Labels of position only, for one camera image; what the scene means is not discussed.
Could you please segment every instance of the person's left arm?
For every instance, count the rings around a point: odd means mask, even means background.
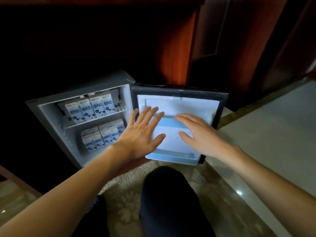
[[[149,124],[157,110],[146,108],[136,123],[138,110],[134,110],[116,143],[4,224],[0,236],[70,236],[110,177],[123,164],[151,153],[163,141],[165,134],[150,141],[164,115],[159,113]]]

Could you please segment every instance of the mini fridge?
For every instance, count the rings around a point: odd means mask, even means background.
[[[67,109],[63,108],[69,100],[87,98],[93,94],[104,92],[112,94],[115,111],[102,116],[98,115],[98,117],[96,115],[89,115],[89,118],[84,116],[84,121],[78,121],[79,118],[74,120]],[[196,165],[203,163],[205,156],[181,140],[178,135],[179,131],[192,135],[182,123],[174,120],[173,117],[178,113],[190,113],[199,116],[216,128],[227,97],[228,94],[224,92],[187,89],[180,86],[173,88],[145,86],[136,83],[125,71],[117,71],[89,80],[84,85],[74,85],[72,89],[62,93],[29,100],[26,104],[78,169],[84,167],[107,148],[104,145],[94,151],[88,151],[81,138],[83,131],[118,119],[122,119],[126,127],[132,110],[138,108],[141,112],[147,106],[158,106],[158,112],[165,112],[154,130],[152,138],[161,133],[165,133],[166,138],[146,158]]]

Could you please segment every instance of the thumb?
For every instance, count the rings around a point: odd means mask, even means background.
[[[190,136],[188,136],[188,134],[186,134],[183,131],[179,131],[178,134],[185,143],[191,146],[191,144],[193,143],[193,139]]]
[[[166,134],[158,135],[155,139],[152,140],[152,142],[150,142],[150,148],[154,151],[161,144],[165,137]]]

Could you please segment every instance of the leg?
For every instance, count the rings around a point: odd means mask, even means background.
[[[81,219],[72,234],[72,237],[77,236],[110,236],[107,226],[106,203],[102,196],[97,196],[97,201]]]
[[[146,176],[139,216],[145,237],[215,236],[196,193],[171,167],[159,167]]]

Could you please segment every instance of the tile floor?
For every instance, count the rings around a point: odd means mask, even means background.
[[[222,127],[220,133],[265,166],[316,196],[316,82],[308,82]],[[278,236],[291,236],[228,166],[207,162]]]

